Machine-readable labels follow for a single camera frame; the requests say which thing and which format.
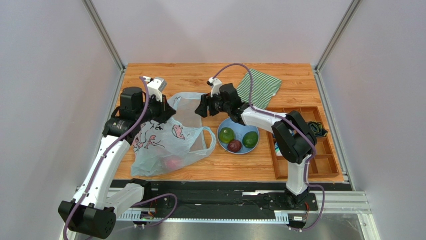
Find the light blue cartoon plastic bag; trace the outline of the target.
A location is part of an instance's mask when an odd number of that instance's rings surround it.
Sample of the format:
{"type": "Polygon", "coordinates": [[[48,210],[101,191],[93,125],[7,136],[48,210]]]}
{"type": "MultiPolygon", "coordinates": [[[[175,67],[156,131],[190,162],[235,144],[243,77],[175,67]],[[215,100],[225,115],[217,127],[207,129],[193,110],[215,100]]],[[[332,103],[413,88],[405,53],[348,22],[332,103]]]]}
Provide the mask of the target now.
{"type": "Polygon", "coordinates": [[[216,135],[202,125],[195,113],[201,93],[181,92],[168,100],[176,114],[167,123],[150,121],[141,124],[141,130],[132,143],[135,161],[131,166],[133,177],[155,177],[168,174],[164,158],[177,156],[184,167],[209,157],[216,148],[216,135]]]}

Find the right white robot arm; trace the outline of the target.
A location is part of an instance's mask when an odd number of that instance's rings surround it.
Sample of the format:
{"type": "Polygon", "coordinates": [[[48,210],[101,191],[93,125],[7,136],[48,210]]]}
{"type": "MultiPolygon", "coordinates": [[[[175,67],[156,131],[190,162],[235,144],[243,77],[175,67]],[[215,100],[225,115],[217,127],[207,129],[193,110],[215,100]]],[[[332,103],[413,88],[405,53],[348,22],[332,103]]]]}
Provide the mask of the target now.
{"type": "Polygon", "coordinates": [[[308,191],[307,163],[316,153],[317,139],[297,111],[277,113],[243,102],[233,84],[210,79],[211,92],[203,94],[195,113],[203,118],[226,113],[236,124],[253,126],[274,135],[282,156],[288,162],[286,188],[298,197],[308,191]]]}

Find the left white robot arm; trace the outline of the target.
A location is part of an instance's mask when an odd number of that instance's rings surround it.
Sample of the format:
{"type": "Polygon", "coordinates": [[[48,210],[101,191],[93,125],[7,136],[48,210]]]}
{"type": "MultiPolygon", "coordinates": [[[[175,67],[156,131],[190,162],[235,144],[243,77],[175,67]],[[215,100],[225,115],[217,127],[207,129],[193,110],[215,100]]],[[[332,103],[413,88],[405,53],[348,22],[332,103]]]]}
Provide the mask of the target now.
{"type": "Polygon", "coordinates": [[[108,197],[118,167],[130,149],[141,125],[150,121],[166,123],[176,110],[162,88],[128,87],[120,95],[120,106],[106,122],[99,152],[89,173],[71,201],[62,201],[58,213],[68,231],[90,238],[107,239],[117,218],[144,198],[146,183],[131,180],[124,189],[108,197]]]}

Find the dark green round fruit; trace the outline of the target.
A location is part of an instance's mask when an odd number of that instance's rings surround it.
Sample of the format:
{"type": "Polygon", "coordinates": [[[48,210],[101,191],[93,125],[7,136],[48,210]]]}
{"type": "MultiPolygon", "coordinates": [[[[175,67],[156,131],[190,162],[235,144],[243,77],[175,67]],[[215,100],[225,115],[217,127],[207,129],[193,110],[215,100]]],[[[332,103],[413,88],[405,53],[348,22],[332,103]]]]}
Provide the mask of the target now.
{"type": "Polygon", "coordinates": [[[223,127],[218,134],[219,141],[223,144],[229,144],[235,140],[235,132],[229,127],[223,127]]]}

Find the red apple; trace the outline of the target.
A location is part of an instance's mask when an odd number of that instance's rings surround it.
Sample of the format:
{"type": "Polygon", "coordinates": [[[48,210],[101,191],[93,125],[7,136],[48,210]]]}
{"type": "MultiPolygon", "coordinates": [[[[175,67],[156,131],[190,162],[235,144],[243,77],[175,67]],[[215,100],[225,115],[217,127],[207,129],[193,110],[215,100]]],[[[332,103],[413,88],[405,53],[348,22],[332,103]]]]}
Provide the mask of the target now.
{"type": "Polygon", "coordinates": [[[184,161],[178,156],[164,158],[164,165],[168,171],[176,171],[184,167],[184,161]]]}

